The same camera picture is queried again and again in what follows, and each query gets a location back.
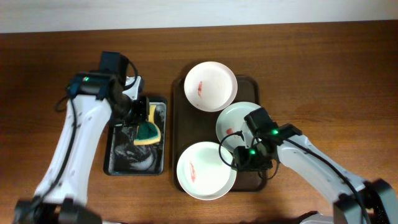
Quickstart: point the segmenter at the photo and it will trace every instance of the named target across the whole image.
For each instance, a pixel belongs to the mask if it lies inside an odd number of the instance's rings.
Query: wooden table
[[[0,221],[31,198],[63,127],[53,106],[78,71],[96,69],[103,50],[122,52],[146,80],[146,93],[171,99],[172,82],[196,63],[217,61],[254,77],[261,105],[293,123],[343,167],[398,189],[398,22],[279,24],[187,29],[104,30],[0,35]],[[129,223],[239,223],[296,217],[331,207],[281,167],[259,193],[210,202],[179,192],[170,168],[158,177],[103,172],[106,132],[88,186],[88,207]]]

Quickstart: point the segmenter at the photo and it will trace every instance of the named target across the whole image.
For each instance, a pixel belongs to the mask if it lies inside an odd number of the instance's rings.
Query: sponge
[[[137,127],[137,136],[134,139],[135,146],[155,144],[160,141],[160,129],[154,121],[156,105],[149,106],[148,121]]]

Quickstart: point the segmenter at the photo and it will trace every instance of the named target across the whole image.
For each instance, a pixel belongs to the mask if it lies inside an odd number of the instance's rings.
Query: black cable
[[[218,146],[218,154],[220,155],[221,160],[225,163],[225,165],[229,166],[230,168],[236,168],[236,167],[233,166],[233,163],[232,163],[232,164],[228,164],[228,163],[224,160],[223,156],[221,155],[221,146],[223,145],[223,142],[225,141],[225,139],[227,139],[228,137],[233,136],[233,135],[241,136],[241,135],[242,135],[242,131],[237,131],[237,132],[235,132],[235,133],[232,133],[232,134],[229,134],[229,135],[225,136],[225,137],[221,140],[220,145]]]
[[[61,100],[59,100],[59,101],[55,104],[55,106],[54,106],[55,112],[62,113],[62,112],[64,112],[64,111],[67,110],[66,107],[65,107],[65,108],[60,108],[61,104],[62,104],[66,99],[68,99],[68,96],[64,96],[63,98],[61,98]]]
[[[290,140],[290,139],[285,139],[285,141],[293,144],[294,146],[297,146],[298,148],[302,149],[303,151],[305,151],[306,153],[310,154],[311,156],[321,160],[323,163],[325,163],[328,167],[330,167],[333,171],[335,171],[335,173],[343,180],[343,182],[349,187],[349,189],[353,192],[353,195],[355,197],[355,199],[357,200],[359,206],[361,207],[362,210],[362,216],[361,217],[365,217],[366,223],[371,223],[370,222],[370,218],[369,218],[369,214],[366,211],[365,206],[362,203],[361,198],[359,197],[358,192],[355,190],[354,186],[351,184],[351,182],[347,179],[347,177],[345,177],[338,169],[336,169],[336,167],[334,167],[329,161],[327,161],[326,159],[324,159],[322,156],[319,156],[318,154],[312,152],[310,149],[307,149],[306,147],[303,147],[301,145],[299,145],[298,143]]]
[[[124,86],[124,90],[128,90],[128,89],[130,89],[131,87],[133,87],[134,84],[136,84],[136,81],[137,81],[137,78],[138,78],[138,69],[136,68],[136,66],[135,66],[135,65],[133,64],[133,62],[130,61],[130,60],[129,60],[129,65],[131,65],[132,69],[134,70],[134,74],[135,74],[134,77],[135,77],[135,79],[134,79],[134,81],[133,81],[131,84]]]
[[[58,175],[55,178],[54,182],[52,182],[52,184],[50,185],[49,189],[47,189],[47,191],[44,192],[44,194],[42,194],[38,199],[36,199],[34,202],[32,202],[30,207],[25,212],[23,212],[21,215],[19,215],[19,218],[14,223],[19,223],[30,212],[34,211],[40,205],[40,203],[43,202],[44,198],[57,186],[57,184],[59,183],[59,181],[60,181],[60,179],[61,179],[61,177],[63,175],[63,171],[65,171],[65,168],[66,168],[66,166],[68,164],[69,155],[70,155],[70,153],[72,151],[73,142],[75,140],[75,135],[76,135],[76,130],[77,130],[76,108],[75,108],[75,104],[73,103],[73,100],[71,98],[70,98],[70,104],[72,105],[72,110],[73,110],[73,128],[72,128],[72,135],[70,136],[70,141],[69,141],[67,153],[65,154],[65,158],[64,158],[64,160],[62,162],[61,169],[58,172]]]
[[[278,173],[279,164],[280,164],[280,162],[276,162],[275,172],[274,172],[274,174],[273,174],[271,177],[268,177],[267,180],[271,180],[272,178],[274,178],[274,177],[276,176],[276,173]],[[262,175],[261,175],[261,171],[260,171],[260,170],[259,170],[259,172],[258,172],[258,175],[259,175],[259,177],[260,177],[261,179],[264,180],[264,178],[263,178]]]

